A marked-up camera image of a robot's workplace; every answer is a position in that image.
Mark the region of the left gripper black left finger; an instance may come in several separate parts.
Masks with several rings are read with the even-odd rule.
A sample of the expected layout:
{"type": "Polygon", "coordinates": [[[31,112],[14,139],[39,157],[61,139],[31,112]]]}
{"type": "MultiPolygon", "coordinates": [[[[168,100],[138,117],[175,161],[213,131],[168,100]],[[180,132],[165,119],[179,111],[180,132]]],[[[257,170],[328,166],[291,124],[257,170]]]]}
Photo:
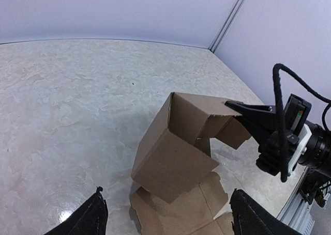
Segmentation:
{"type": "Polygon", "coordinates": [[[108,207],[98,186],[96,192],[77,208],[65,221],[45,235],[52,234],[91,234],[105,235],[108,221],[108,207]]]}

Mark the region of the brown cardboard box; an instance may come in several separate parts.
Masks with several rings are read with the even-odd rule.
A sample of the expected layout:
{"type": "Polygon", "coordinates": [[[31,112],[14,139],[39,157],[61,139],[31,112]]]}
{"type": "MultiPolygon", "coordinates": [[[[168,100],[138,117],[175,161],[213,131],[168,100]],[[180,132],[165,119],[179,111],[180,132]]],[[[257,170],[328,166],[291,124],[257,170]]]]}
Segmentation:
{"type": "Polygon", "coordinates": [[[171,93],[141,139],[130,202],[141,234],[232,234],[232,213],[212,159],[215,138],[237,149],[250,138],[219,97],[171,93]]]}

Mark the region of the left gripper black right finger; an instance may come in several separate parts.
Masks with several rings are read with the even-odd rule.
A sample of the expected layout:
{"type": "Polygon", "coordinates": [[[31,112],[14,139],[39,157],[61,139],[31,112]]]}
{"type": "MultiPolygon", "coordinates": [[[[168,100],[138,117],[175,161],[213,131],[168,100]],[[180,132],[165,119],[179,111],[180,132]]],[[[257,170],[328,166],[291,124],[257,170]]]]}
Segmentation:
{"type": "Polygon", "coordinates": [[[235,189],[231,195],[232,228],[240,235],[291,235],[300,233],[277,220],[245,191],[235,189]]]}

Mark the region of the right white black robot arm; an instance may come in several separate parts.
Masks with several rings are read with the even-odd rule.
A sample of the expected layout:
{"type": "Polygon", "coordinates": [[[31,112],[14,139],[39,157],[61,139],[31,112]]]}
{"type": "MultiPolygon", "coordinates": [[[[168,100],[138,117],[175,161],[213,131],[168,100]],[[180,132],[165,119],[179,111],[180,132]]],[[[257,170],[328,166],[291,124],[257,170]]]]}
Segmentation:
{"type": "MultiPolygon", "coordinates": [[[[259,144],[257,167],[273,176],[281,171],[278,119],[275,106],[248,105],[226,101],[225,105],[240,115],[236,117],[259,144]]],[[[288,143],[288,174],[298,164],[308,167],[299,192],[308,203],[324,208],[330,191],[330,134],[307,120],[311,104],[291,94],[286,103],[285,138],[288,143]]]]}

